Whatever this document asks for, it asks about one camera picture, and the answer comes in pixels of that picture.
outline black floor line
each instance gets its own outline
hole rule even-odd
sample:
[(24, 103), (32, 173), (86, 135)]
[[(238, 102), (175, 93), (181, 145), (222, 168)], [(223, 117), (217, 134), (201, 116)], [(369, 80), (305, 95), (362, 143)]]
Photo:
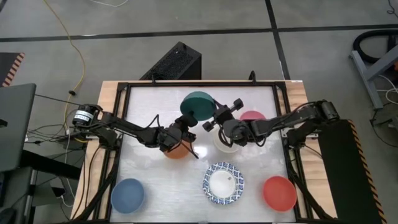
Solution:
[[(366, 29), (398, 29), (398, 24), (381, 25), (360, 25), (360, 26), (326, 26), (326, 27), (288, 27), (288, 28), (253, 28), (253, 29), (217, 29), (217, 30), (191, 30), (191, 31), (170, 31), (170, 32), (143, 32), (143, 33), (124, 33), (124, 34), (95, 34), (95, 35), (73, 35), (73, 40), (95, 40), (95, 39), (117, 39), (135, 37), (169, 37), (181, 35), (213, 35), (213, 34), (259, 34), (277, 31), (282, 32), (312, 32), (328, 30), (366, 30)], [(0, 42), (32, 42), (32, 41), (52, 41), (68, 40), (67, 36), (52, 37), (5, 37), (0, 38)]]
[(271, 22), (272, 34), (274, 35), (276, 51), (278, 53), (280, 66), (282, 68), (285, 80), (290, 80), (289, 69), (287, 68), (284, 48), (282, 46), (282, 42), (280, 41), (279, 31), (276, 25), (276, 20), (275, 20), (274, 10), (272, 9), (271, 0), (265, 0), (265, 2), (267, 6), (269, 21)]
[(0, 1), (0, 12), (2, 11), (2, 9), (4, 8), (4, 5), (6, 4), (7, 0), (1, 0)]

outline wooden table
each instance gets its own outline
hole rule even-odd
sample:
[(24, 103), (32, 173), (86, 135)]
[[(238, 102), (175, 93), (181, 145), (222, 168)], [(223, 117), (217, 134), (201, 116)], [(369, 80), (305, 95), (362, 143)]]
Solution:
[[(210, 80), (209, 82), (251, 82), (249, 80)], [(150, 81), (105, 81), (102, 84), (101, 92), (99, 93), (98, 105), (100, 105), (104, 111), (113, 111), (114, 100), (116, 97), (116, 90), (119, 82), (129, 82), (129, 83), (150, 83)], [(158, 82), (188, 82), (186, 80), (170, 80), (170, 81), (158, 81)], [(204, 80), (192, 80), (192, 83), (205, 82)], [(280, 81), (280, 80), (258, 80), (258, 82), (285, 82), (287, 88), (287, 95), (289, 97), (290, 109), (294, 110), (299, 105), (306, 103), (307, 96), (305, 94), (304, 84), (302, 81)], [(284, 112), (283, 108), (283, 99), (282, 95), (279, 94), (280, 105), (282, 107), (282, 112)], [(124, 101), (124, 95), (121, 96), (121, 102)], [(119, 114), (121, 117), (121, 112), (123, 110), (123, 104), (120, 103), (119, 106)], [(317, 140), (307, 140), (306, 144), (311, 148), (317, 150), (320, 153), (319, 145)], [(83, 194), (83, 201), (79, 210), (77, 211), (78, 216), (84, 210), (84, 204), (86, 202), (86, 195), (88, 194), (88, 202), (94, 197), (95, 193), (98, 189), (98, 184), (100, 181), (101, 169), (104, 161), (104, 150), (99, 150), (93, 160), (91, 175), (90, 175), (90, 188), (87, 190), (87, 182), (88, 180), (88, 164), (93, 158), (93, 154), (98, 147), (98, 141), (90, 141), (86, 150), (86, 158), (85, 158), (85, 169), (86, 169), (86, 187), (83, 192), (83, 169), (80, 175), (80, 181), (78, 184), (78, 188), (76, 191), (76, 199), (73, 204), (72, 215), (75, 213), (81, 199), (81, 195)], [(333, 203), (333, 199), (331, 196), (328, 179), (326, 176), (325, 166), (323, 165), (322, 159), (320, 159), (314, 152), (308, 149), (300, 150), (302, 164), (304, 169), (305, 178), (307, 181), (307, 188), (317, 200), (317, 202), (324, 208), (324, 210), (331, 216), (336, 217), (336, 210)], [(113, 160), (110, 160), (108, 171), (113, 164)], [(106, 204), (108, 202), (109, 188), (104, 193), (101, 209), (99, 212), (99, 218), (105, 218), (106, 213)], [(306, 217), (305, 207), (303, 202), (302, 194), (299, 190), (297, 190), (298, 202), (300, 205), (301, 216), (303, 218)]]

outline green bowl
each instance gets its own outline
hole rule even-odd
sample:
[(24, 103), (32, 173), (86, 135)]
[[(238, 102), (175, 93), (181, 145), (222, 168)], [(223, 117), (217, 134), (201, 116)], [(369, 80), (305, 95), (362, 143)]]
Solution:
[(192, 115), (197, 121), (210, 119), (217, 107), (213, 98), (202, 91), (194, 91), (184, 98), (180, 105), (183, 115)]

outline pink bowl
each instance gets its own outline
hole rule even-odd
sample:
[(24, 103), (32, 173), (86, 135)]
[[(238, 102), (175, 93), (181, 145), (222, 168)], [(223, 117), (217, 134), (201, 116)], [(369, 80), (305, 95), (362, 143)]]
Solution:
[(246, 111), (241, 115), (240, 120), (242, 121), (245, 119), (265, 119), (265, 118), (266, 117), (258, 111)]

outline blue bowl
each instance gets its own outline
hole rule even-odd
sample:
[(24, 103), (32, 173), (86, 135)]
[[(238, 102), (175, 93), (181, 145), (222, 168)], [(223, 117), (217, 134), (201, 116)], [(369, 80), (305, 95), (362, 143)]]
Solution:
[(128, 214), (141, 207), (144, 195), (144, 187), (138, 180), (124, 179), (113, 188), (111, 203), (116, 211)]

